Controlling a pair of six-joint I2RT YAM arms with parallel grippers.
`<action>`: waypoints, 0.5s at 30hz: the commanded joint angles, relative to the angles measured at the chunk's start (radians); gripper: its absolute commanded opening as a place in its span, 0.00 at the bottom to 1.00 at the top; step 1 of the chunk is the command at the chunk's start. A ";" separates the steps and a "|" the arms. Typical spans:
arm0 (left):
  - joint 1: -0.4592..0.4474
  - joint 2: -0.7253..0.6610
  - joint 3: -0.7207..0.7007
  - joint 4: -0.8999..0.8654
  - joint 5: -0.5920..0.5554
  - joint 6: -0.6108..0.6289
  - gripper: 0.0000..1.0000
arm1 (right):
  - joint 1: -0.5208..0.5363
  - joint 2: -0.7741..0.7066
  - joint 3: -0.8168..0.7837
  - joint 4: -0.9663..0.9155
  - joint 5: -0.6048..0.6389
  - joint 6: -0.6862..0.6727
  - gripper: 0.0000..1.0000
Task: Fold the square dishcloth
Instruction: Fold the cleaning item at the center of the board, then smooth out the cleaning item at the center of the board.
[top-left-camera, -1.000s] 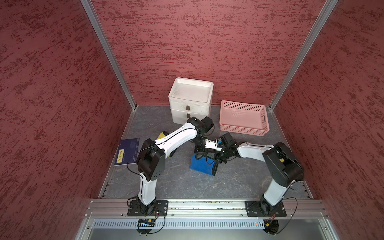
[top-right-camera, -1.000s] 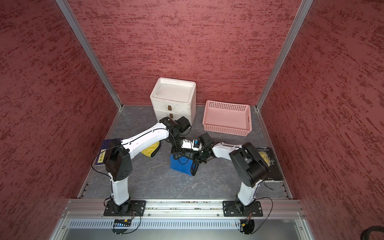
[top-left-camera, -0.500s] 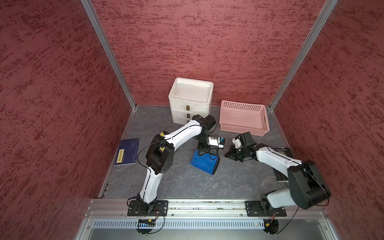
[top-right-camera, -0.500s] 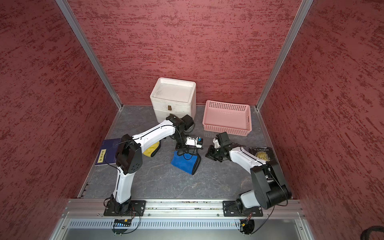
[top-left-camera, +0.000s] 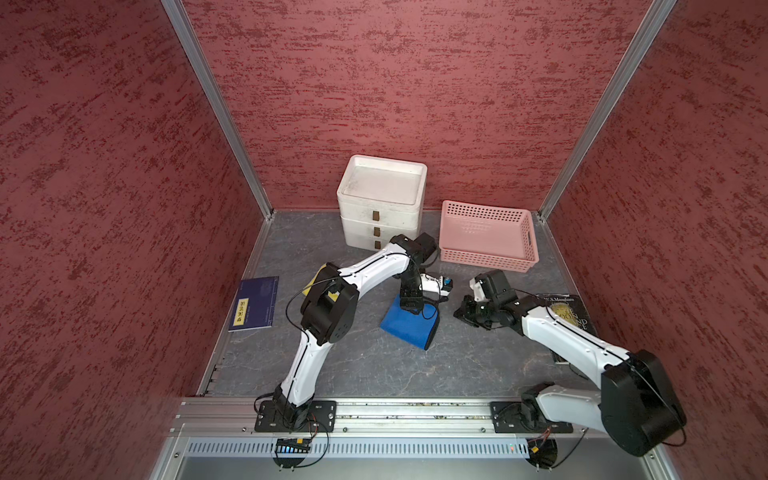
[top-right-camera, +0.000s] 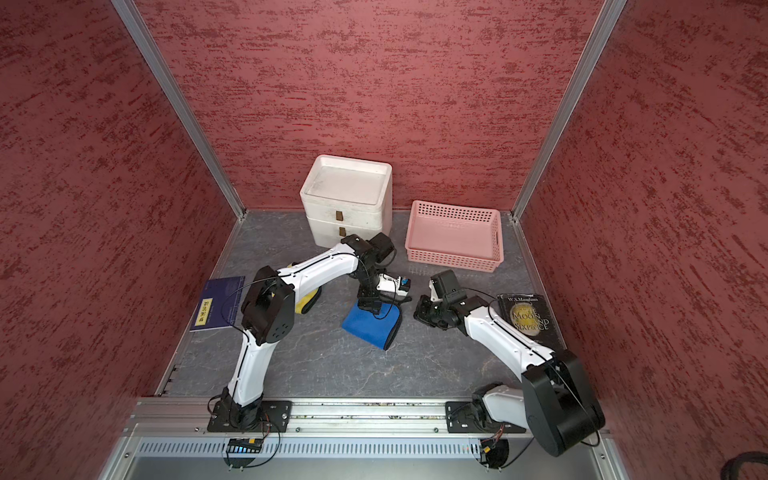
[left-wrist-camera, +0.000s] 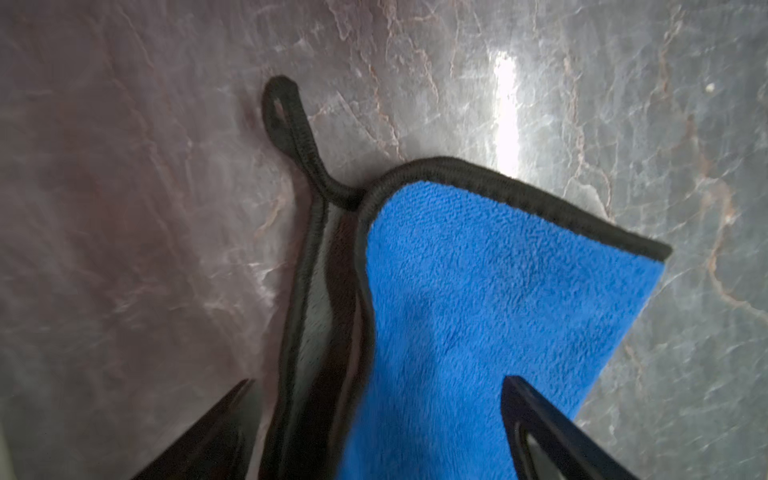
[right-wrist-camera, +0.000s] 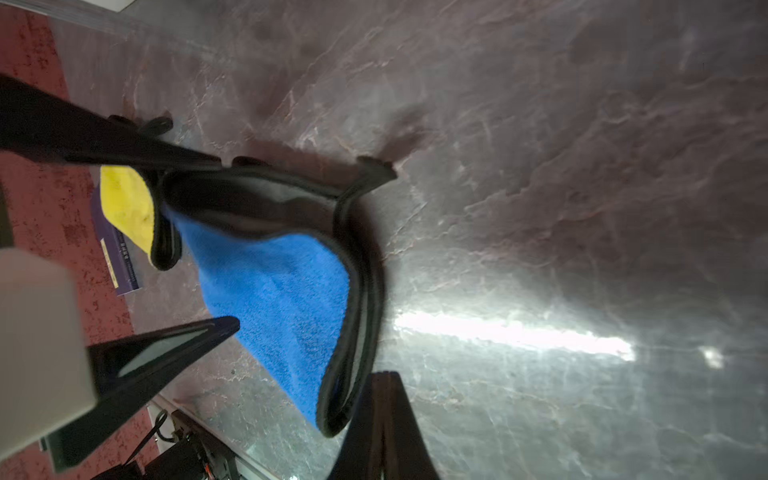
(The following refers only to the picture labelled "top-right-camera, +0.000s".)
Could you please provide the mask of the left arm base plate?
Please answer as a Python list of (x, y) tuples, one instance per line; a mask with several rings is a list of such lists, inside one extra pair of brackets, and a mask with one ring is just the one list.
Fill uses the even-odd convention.
[(241, 415), (219, 400), (212, 407), (206, 431), (209, 433), (285, 433), (291, 418), (291, 401), (263, 401), (257, 410)]

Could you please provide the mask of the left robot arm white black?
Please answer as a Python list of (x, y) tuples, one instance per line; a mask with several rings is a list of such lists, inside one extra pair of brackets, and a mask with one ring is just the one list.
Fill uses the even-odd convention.
[(211, 410), (212, 417), (242, 431), (252, 431), (266, 422), (261, 406), (264, 381), (277, 344), (291, 332), (296, 312), (308, 304), (305, 298), (342, 276), (359, 282), (345, 323), (352, 326), (354, 335), (388, 349), (411, 288), (410, 279), (387, 272), (384, 261), (395, 255), (394, 244), (384, 233), (369, 240), (352, 234), (299, 264), (258, 270), (241, 304), (242, 343), (236, 367)]

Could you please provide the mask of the yellow grey dishcloth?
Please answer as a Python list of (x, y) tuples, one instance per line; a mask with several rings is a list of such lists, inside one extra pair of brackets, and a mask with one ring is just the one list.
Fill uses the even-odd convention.
[(318, 287), (317, 289), (314, 289), (310, 293), (303, 296), (300, 300), (297, 301), (295, 305), (295, 313), (300, 315), (307, 314), (320, 299), (321, 294), (322, 288)]

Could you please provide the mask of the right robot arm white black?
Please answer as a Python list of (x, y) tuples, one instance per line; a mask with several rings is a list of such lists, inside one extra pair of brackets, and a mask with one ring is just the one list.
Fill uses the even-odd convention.
[(551, 456), (586, 442), (605, 426), (602, 407), (579, 358), (527, 337), (485, 300), (474, 296), (450, 303), (423, 295), (414, 318), (433, 328), (458, 329), (515, 375), (520, 387), (498, 385), (485, 391), (482, 410), (495, 422), (528, 430)]

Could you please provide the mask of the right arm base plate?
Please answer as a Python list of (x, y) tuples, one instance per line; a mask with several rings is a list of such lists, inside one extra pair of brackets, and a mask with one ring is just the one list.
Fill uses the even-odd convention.
[(449, 433), (503, 433), (522, 434), (527, 430), (511, 423), (493, 420), (481, 401), (448, 401), (445, 403), (446, 424)]

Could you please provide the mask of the blue grey dishcloth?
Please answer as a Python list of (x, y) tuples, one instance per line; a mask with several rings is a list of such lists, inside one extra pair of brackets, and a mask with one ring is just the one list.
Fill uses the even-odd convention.
[(386, 304), (379, 314), (374, 314), (362, 309), (359, 302), (356, 302), (342, 322), (342, 329), (387, 351), (398, 333), (401, 322), (402, 312), (398, 305)]

